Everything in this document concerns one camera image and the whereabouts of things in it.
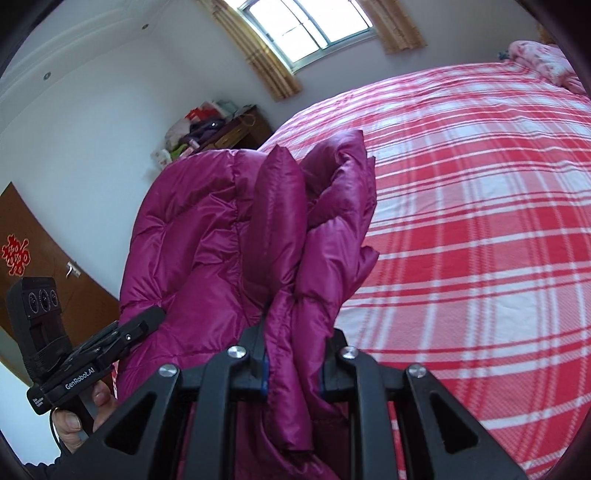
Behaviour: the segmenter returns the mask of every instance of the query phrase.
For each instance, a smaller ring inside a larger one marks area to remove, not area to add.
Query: window
[[[295,69],[373,26],[356,0],[226,1],[242,12]]]

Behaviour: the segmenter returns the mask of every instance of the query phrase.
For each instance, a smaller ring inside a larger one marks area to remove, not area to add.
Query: magenta puffer jacket
[[[207,362],[264,325],[266,404],[239,410],[236,478],[347,477],[344,415],[319,397],[319,371],[343,302],[378,254],[362,242],[376,205],[361,131],[298,164],[289,151],[211,151],[167,167],[135,222],[121,321],[152,305],[167,317],[119,366],[125,400],[159,366]]]

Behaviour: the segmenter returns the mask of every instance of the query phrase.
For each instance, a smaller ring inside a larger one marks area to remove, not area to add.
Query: wooden dresser
[[[258,149],[273,134],[267,120],[256,105],[228,122],[219,132],[209,138],[197,152],[221,148]]]

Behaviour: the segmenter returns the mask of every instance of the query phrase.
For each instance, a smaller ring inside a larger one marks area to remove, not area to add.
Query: jacket sleeve
[[[51,465],[46,465],[45,463],[32,465],[31,463],[28,463],[25,465],[25,469],[29,472],[33,480],[51,480],[59,463],[59,458],[57,458],[55,463],[52,463]]]

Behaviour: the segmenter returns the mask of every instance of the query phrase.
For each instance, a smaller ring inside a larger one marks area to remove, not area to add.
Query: double happiness symbol
[[[8,235],[8,244],[2,246],[2,258],[6,260],[6,265],[10,269],[8,275],[17,277],[24,275],[25,267],[31,262],[28,246],[28,239],[25,238],[20,243],[15,235]]]

